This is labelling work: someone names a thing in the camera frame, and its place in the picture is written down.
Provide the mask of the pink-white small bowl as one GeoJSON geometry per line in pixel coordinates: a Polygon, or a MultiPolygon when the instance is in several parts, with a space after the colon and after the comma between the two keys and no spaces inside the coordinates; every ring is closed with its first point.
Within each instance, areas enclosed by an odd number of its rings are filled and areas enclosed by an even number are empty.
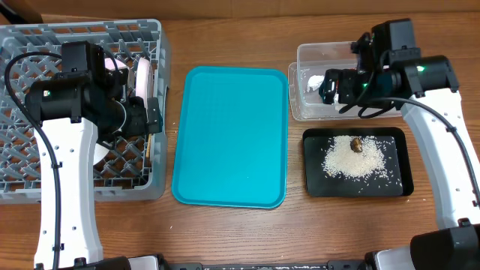
{"type": "Polygon", "coordinates": [[[115,60],[112,60],[111,58],[105,58],[104,65],[112,76],[116,73],[116,71],[118,71],[121,75],[130,73],[130,68],[123,61],[117,58],[115,60]]]}

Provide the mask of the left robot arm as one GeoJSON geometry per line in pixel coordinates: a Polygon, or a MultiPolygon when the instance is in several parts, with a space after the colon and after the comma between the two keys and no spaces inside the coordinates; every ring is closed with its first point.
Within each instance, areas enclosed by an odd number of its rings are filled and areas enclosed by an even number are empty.
{"type": "Polygon", "coordinates": [[[123,88],[128,70],[77,70],[34,83],[25,97],[40,151],[41,222],[34,264],[60,269],[104,258],[95,220],[95,146],[103,135],[160,132],[153,72],[136,75],[135,95],[123,88]]]}

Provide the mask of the brown food chunk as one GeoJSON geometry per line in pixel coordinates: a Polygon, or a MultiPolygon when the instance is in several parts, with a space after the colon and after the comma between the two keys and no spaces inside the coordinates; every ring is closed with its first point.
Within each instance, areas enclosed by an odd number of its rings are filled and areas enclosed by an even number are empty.
{"type": "Polygon", "coordinates": [[[351,142],[350,142],[350,148],[355,152],[355,153],[361,153],[363,152],[363,143],[362,139],[360,137],[354,137],[351,142]]]}

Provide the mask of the wooden chopstick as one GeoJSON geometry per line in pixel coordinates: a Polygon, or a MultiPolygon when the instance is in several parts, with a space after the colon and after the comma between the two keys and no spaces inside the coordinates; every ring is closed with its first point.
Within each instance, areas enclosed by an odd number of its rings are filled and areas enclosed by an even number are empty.
{"type": "Polygon", "coordinates": [[[146,146],[146,150],[145,150],[145,159],[149,159],[150,156],[151,156],[151,144],[152,144],[152,135],[149,134],[148,135],[148,139],[147,139],[147,146],[146,146]]]}

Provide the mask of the white napkin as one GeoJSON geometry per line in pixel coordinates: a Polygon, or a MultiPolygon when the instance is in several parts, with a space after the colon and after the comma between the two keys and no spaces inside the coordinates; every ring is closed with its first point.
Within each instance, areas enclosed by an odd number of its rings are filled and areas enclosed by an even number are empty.
{"type": "Polygon", "coordinates": [[[323,75],[313,75],[307,81],[307,92],[315,92],[320,89],[324,81],[323,75]]]}

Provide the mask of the rice grains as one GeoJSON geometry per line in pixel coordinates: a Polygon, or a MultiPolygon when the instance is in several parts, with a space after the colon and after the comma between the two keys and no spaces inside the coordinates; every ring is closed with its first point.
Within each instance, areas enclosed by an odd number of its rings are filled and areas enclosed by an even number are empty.
{"type": "Polygon", "coordinates": [[[321,163],[323,179],[328,180],[337,196],[398,196],[403,193],[400,161],[392,136],[334,136],[328,140],[321,163]],[[363,152],[350,148],[360,137],[363,152]]]}

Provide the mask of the large white round plate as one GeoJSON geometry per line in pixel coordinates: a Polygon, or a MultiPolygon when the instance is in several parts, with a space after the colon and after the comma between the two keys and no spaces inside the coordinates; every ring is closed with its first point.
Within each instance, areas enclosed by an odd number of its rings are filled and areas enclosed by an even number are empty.
{"type": "Polygon", "coordinates": [[[144,107],[148,107],[148,99],[153,97],[153,70],[150,61],[140,58],[136,69],[135,94],[143,99],[144,107]]]}

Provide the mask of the white paper cup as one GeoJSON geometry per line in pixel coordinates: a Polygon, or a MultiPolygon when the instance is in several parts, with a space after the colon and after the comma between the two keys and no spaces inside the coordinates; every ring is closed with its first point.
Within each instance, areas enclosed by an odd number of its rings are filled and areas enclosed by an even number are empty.
{"type": "Polygon", "coordinates": [[[93,159],[93,164],[96,165],[99,162],[101,162],[107,154],[110,152],[110,150],[101,144],[96,144],[94,147],[94,159],[93,159]]]}

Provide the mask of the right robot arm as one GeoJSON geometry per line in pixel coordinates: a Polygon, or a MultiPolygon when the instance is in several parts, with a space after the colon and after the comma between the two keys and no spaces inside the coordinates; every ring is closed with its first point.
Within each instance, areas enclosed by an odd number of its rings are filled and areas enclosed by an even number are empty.
{"type": "Polygon", "coordinates": [[[343,111],[399,110],[418,144],[438,229],[406,247],[369,253],[366,269],[477,269],[479,159],[464,123],[458,79],[443,55],[424,57],[410,30],[363,34],[355,70],[327,70],[320,95],[343,111]]]}

